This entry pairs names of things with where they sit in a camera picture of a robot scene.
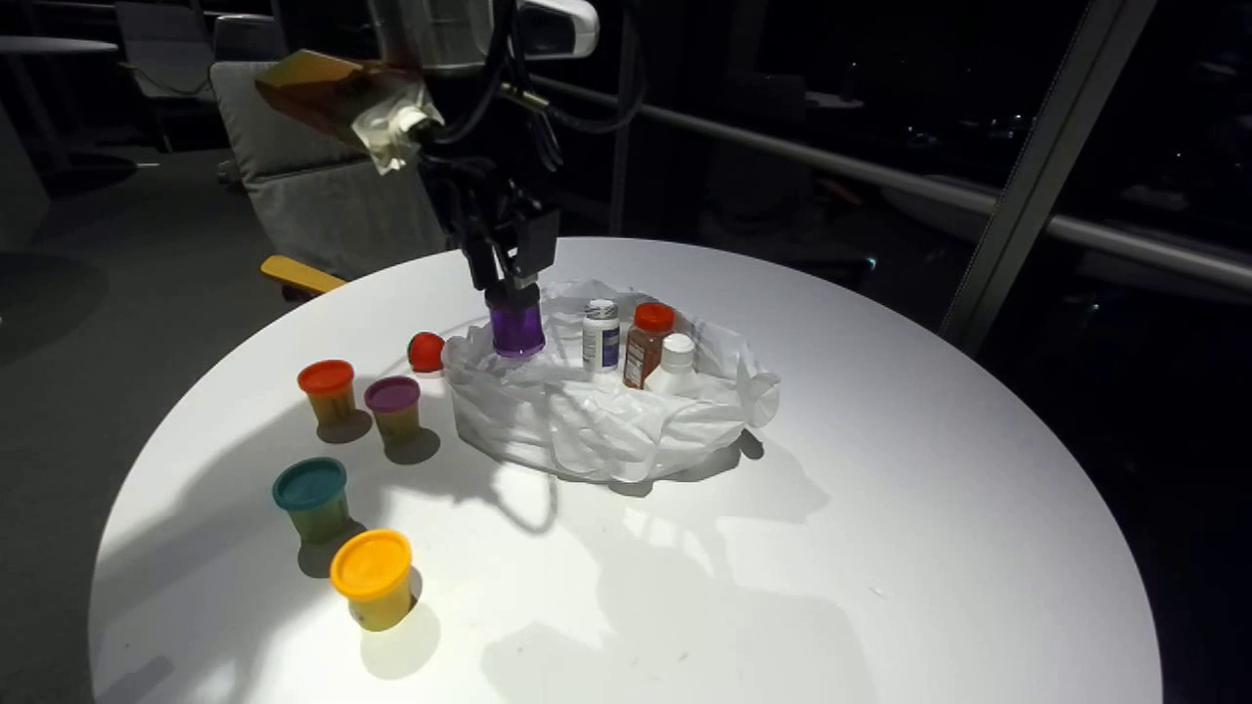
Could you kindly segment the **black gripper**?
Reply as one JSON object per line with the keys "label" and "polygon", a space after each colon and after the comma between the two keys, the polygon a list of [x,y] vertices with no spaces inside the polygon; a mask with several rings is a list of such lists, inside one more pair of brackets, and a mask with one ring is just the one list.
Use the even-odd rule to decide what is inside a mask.
{"label": "black gripper", "polygon": [[473,131],[417,139],[433,214],[469,264],[473,290],[499,290],[493,246],[507,252],[507,285],[532,285],[556,264],[556,173],[563,148],[542,111],[496,97]]}

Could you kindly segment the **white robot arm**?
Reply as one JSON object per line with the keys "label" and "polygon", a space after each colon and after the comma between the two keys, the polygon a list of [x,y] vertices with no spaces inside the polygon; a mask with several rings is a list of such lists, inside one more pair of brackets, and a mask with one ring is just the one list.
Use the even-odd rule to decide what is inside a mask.
{"label": "white robot arm", "polygon": [[352,122],[380,177],[417,167],[489,300],[526,300],[556,264],[563,167],[532,62],[590,58],[590,0],[366,0],[384,104]]}

